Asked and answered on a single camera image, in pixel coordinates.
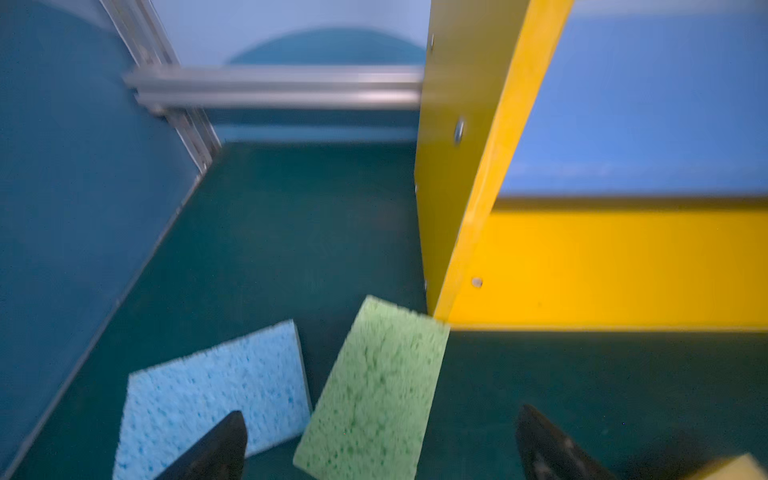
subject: green sponge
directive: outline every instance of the green sponge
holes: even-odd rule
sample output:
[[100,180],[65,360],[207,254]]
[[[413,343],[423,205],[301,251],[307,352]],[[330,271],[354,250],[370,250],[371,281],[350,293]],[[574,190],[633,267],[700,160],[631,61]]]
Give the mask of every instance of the green sponge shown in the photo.
[[320,480],[414,478],[448,333],[368,296],[293,464]]

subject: aluminum rail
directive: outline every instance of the aluminum rail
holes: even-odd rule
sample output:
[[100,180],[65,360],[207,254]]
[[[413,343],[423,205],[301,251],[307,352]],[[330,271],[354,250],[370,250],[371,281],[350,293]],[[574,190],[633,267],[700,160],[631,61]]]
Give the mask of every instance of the aluminum rail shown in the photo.
[[418,110],[421,66],[148,65],[124,75],[139,104],[173,108]]
[[[176,68],[179,60],[150,0],[101,0],[120,38],[137,64],[143,68]],[[198,170],[204,173],[221,148],[204,111],[196,108],[152,110],[168,119]]]

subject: screw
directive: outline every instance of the screw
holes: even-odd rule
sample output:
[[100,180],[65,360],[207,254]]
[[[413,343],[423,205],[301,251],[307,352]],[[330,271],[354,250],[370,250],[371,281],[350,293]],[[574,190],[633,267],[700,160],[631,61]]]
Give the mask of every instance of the screw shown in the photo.
[[456,122],[456,129],[453,131],[453,144],[458,145],[464,137],[464,118],[459,117]]

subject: blue sponge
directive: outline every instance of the blue sponge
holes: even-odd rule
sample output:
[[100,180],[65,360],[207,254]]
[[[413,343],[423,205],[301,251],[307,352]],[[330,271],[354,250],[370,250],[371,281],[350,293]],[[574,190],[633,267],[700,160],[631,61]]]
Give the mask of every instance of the blue sponge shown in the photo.
[[157,477],[232,410],[246,456],[262,452],[301,435],[310,405],[291,320],[131,373],[112,478]]

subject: blue panel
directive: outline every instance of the blue panel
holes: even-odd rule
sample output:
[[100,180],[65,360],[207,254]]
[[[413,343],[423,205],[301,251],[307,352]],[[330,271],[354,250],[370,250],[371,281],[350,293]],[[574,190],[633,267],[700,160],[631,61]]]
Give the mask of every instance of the blue panel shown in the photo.
[[574,13],[500,197],[768,194],[767,78],[765,9]]
[[40,3],[0,15],[0,470],[191,188],[116,35]]

